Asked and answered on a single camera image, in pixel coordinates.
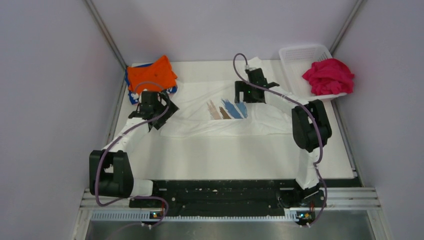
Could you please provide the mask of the white printed t-shirt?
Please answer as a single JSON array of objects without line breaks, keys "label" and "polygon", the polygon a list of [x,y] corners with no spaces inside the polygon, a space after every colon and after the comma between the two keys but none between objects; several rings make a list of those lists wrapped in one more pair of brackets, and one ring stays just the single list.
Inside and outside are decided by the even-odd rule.
[{"label": "white printed t-shirt", "polygon": [[207,74],[177,81],[171,98],[179,110],[166,121],[162,137],[292,135],[291,117],[265,103],[235,103],[236,79]]}]

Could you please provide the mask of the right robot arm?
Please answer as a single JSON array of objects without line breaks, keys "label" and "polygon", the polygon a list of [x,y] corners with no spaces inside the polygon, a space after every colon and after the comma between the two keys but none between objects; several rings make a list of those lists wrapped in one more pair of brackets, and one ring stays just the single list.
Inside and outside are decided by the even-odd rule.
[{"label": "right robot arm", "polygon": [[332,128],[324,104],[316,99],[307,101],[269,83],[261,68],[246,67],[243,77],[234,84],[235,102],[271,105],[291,118],[292,136],[300,148],[296,185],[290,193],[277,199],[284,208],[309,206],[320,198],[320,187],[326,183],[319,171],[324,146],[332,136]]}]

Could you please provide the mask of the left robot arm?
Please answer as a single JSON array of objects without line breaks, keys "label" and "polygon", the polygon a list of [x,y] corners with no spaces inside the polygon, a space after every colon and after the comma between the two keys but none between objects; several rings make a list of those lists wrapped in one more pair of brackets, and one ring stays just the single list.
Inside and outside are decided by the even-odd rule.
[{"label": "left robot arm", "polygon": [[119,199],[140,196],[147,206],[156,206],[161,194],[153,188],[153,181],[135,176],[135,161],[130,156],[145,135],[159,130],[178,109],[166,91],[143,91],[118,135],[89,154],[90,193]]}]

